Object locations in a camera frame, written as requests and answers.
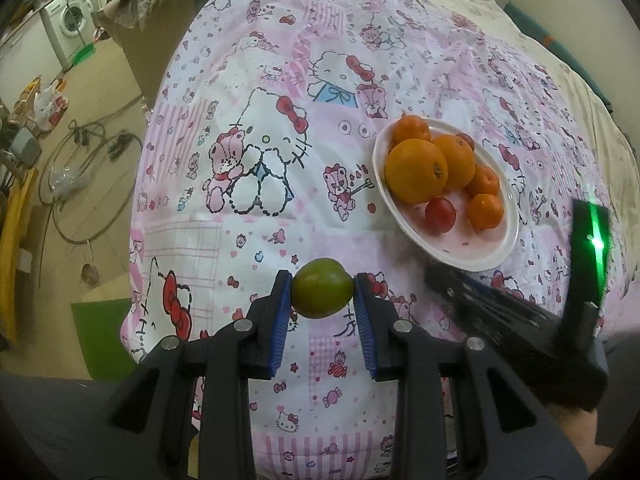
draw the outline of silver bolt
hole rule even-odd
[[[236,329],[236,332],[249,332],[253,327],[254,324],[247,318],[238,319],[238,321],[234,323],[234,329]]]
[[[484,348],[484,341],[479,337],[470,337],[466,340],[466,345],[472,350],[482,350]]]
[[[407,321],[405,319],[398,319],[398,321],[394,323],[394,330],[396,332],[411,332],[413,327],[414,326],[411,324],[411,321]]]
[[[180,344],[180,340],[175,335],[168,335],[167,337],[162,338],[160,342],[160,346],[165,350],[175,350],[178,348]]]

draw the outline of large orange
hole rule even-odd
[[[385,161],[386,184],[407,204],[428,202],[440,195],[447,181],[442,152],[422,139],[407,139],[394,147]]]
[[[480,193],[500,196],[500,179],[488,166],[477,166],[473,179],[465,189],[471,196]]]
[[[463,139],[453,135],[440,135],[433,142],[447,159],[449,179],[444,189],[455,191],[465,187],[474,177],[476,172],[476,157]]]
[[[466,205],[466,217],[474,229],[495,229],[503,216],[502,200],[495,195],[481,193]]]
[[[391,135],[396,144],[407,139],[431,140],[429,123],[417,115],[402,115],[391,127]]]

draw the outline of hello kitty bed sheet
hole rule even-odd
[[[132,356],[169,334],[213,335],[279,269],[320,256],[368,272],[401,317],[461,338],[372,179],[376,134],[403,111],[453,124],[502,165],[520,235],[475,277],[558,312],[571,199],[609,196],[545,67],[428,0],[211,0],[174,54],[145,139],[121,331]],[[616,299],[624,247],[612,227]],[[351,304],[323,320],[292,311],[276,378],[250,385],[258,473],[383,476],[395,408],[395,386],[365,370]]]

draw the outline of white plate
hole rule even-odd
[[[457,135],[462,132],[450,124],[426,118],[431,136]],[[479,271],[493,269],[509,256],[518,238],[520,216],[511,184],[489,152],[476,142],[476,162],[489,166],[500,179],[500,196],[504,203],[504,217],[495,229],[475,231],[465,215],[468,196],[464,191],[449,192],[444,196],[456,208],[456,223],[451,231],[434,236],[427,232],[424,221],[426,204],[407,205],[396,201],[385,181],[386,156],[392,147],[391,126],[387,125],[379,134],[373,147],[372,164],[378,190],[385,205],[405,234],[427,253],[451,266],[463,270]]]

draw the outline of lime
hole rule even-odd
[[[331,258],[303,266],[291,283],[291,304],[300,316],[321,319],[341,310],[353,297],[353,278]]]

